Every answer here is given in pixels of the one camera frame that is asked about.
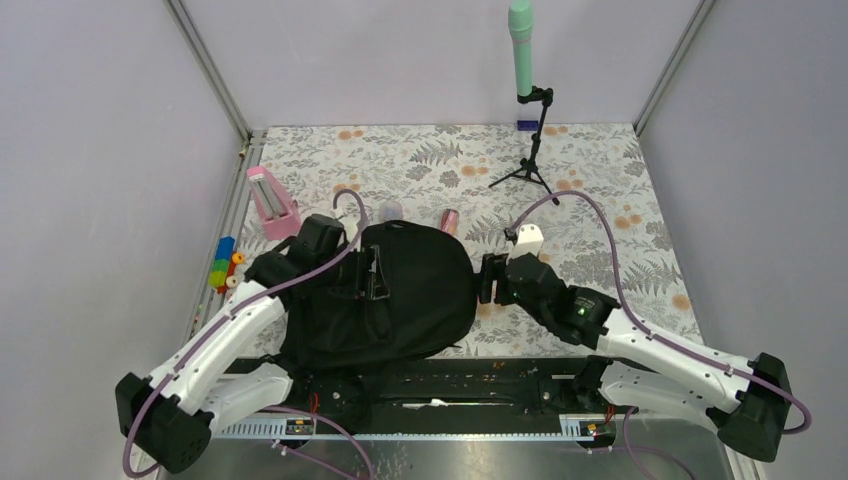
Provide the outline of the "black student backpack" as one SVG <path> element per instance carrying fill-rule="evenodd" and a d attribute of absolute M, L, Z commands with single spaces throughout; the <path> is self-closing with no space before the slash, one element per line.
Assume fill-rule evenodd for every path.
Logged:
<path fill-rule="evenodd" d="M 464 246 L 434 227 L 406 221 L 369 226 L 365 251 L 377 270 L 342 265 L 288 290 L 285 338 L 278 357 L 308 371 L 366 369 L 422 359 L 470 331 L 477 278 Z"/>

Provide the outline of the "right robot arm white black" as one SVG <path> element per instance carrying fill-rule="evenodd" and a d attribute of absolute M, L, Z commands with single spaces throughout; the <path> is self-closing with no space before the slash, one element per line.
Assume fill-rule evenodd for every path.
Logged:
<path fill-rule="evenodd" d="M 567 285 L 531 253 L 486 254 L 484 303 L 514 304 L 556 338 L 596 356 L 573 386 L 575 402 L 608 403 L 674 415 L 717 435 L 754 460 L 776 459 L 792 392 L 785 363 L 714 350 L 638 318 L 623 300 Z"/>

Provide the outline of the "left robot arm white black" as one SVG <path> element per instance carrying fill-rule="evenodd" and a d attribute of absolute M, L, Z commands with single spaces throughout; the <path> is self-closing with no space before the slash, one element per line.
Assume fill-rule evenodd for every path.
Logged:
<path fill-rule="evenodd" d="M 205 451 L 213 435 L 267 407 L 296 411 L 309 401 L 307 380 L 274 362 L 234 380 L 222 377 L 240 351 L 281 318 L 280 296 L 337 266 L 359 238 L 321 214 L 296 236 L 258 256 L 229 299 L 197 335 L 147 376 L 129 373 L 115 388 L 125 437 L 123 469 L 143 478 L 163 467 L 179 473 Z"/>

